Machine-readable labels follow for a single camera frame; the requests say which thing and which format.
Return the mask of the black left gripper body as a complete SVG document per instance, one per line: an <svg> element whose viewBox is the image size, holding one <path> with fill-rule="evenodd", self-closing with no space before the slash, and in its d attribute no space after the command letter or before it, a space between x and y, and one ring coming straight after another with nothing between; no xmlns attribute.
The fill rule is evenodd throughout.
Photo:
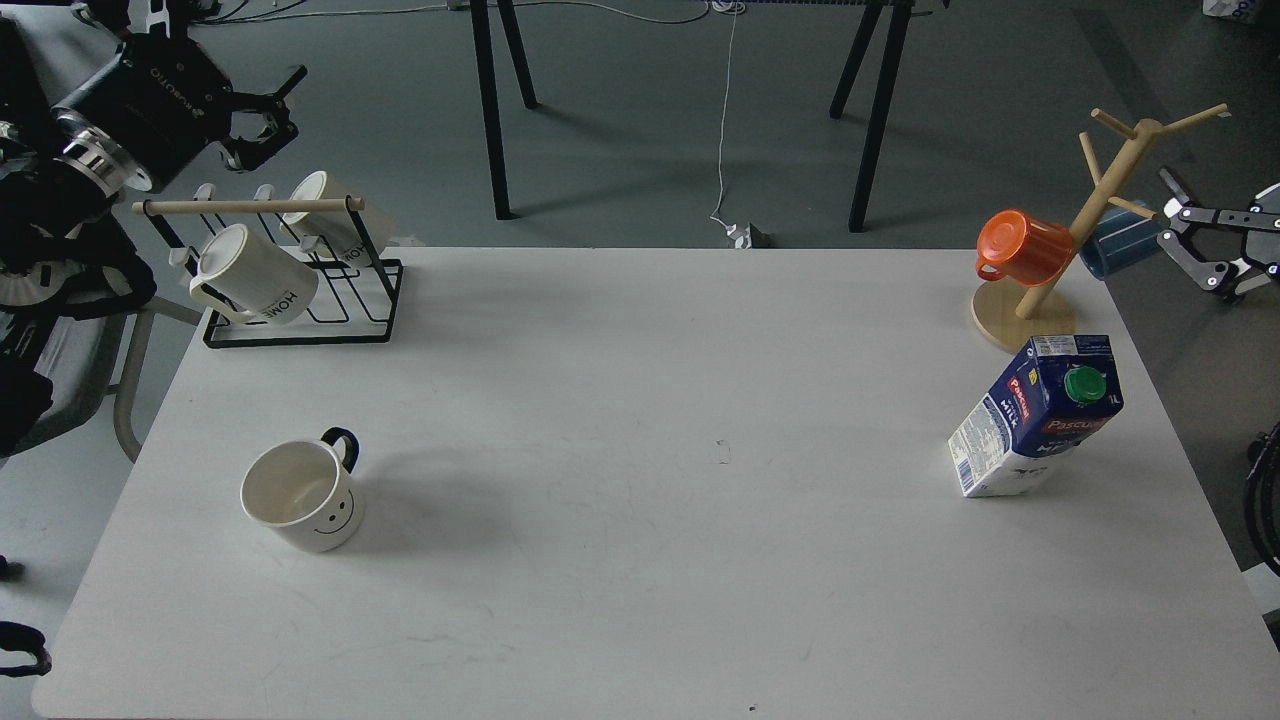
<svg viewBox="0 0 1280 720"><path fill-rule="evenodd" d="M163 191L229 136L229 92L230 79L196 42L127 38L52 113L67 133L92 127L123 147L138 167L129 186Z"/></svg>

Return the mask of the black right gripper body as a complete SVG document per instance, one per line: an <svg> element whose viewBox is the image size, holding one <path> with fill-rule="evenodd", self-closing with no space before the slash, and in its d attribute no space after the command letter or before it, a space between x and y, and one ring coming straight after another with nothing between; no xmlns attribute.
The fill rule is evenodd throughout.
<svg viewBox="0 0 1280 720"><path fill-rule="evenodd" d="M1243 258L1249 265L1248 278L1240 282L1240 291L1252 291L1277 282L1279 264L1279 183L1260 191L1251 201L1249 213L1272 217L1262 220L1260 228L1245 232Z"/></svg>

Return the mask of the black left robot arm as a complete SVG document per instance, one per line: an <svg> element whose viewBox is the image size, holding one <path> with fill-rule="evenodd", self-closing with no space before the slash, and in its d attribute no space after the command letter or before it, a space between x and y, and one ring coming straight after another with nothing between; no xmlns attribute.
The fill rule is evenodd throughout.
<svg viewBox="0 0 1280 720"><path fill-rule="evenodd" d="M229 170L255 170L298 135L287 99L305 67L271 94L239 92L188 36L188 5L151 3L142 31L125 1L76 10L118 45L60 102L45 97L15 24L3 20L4 456L52 406L36 363L55 322L133 311L156 292L111 214L118 195L163 191L212 143Z"/></svg>

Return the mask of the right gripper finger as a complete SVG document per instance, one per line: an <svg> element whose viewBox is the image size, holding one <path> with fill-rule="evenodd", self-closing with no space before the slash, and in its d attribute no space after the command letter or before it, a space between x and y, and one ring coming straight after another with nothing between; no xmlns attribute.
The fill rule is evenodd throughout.
<svg viewBox="0 0 1280 720"><path fill-rule="evenodd" d="M1158 168L1158 178L1171 193L1170 200L1164 205L1162 214L1179 232L1184 232L1192 225L1229 228L1240 232L1263 229L1263 213L1260 210L1245 211L1203 206L1190 196L1181 177L1170 167Z"/></svg>
<svg viewBox="0 0 1280 720"><path fill-rule="evenodd" d="M1263 286L1263 270L1243 256L1233 260L1206 260L1179 233L1158 233L1158 246L1190 277L1196 284L1225 304L1238 304L1247 293Z"/></svg>

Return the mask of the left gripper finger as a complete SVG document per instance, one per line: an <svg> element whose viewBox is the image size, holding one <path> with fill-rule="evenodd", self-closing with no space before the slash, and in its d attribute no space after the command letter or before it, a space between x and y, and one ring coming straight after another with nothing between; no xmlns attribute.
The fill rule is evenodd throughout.
<svg viewBox="0 0 1280 720"><path fill-rule="evenodd" d="M255 137L230 137L221 141L221 161L228 170L236 173L257 170L300 137L300 129L291 119L287 105L276 105L257 114L265 118L265 127Z"/></svg>
<svg viewBox="0 0 1280 720"><path fill-rule="evenodd" d="M233 111L288 111L289 110L288 97L308 73L306 65L291 67L289 70L291 72L285 77L283 83L278 88L268 94L247 94L247 92L234 91L232 94L232 110Z"/></svg>

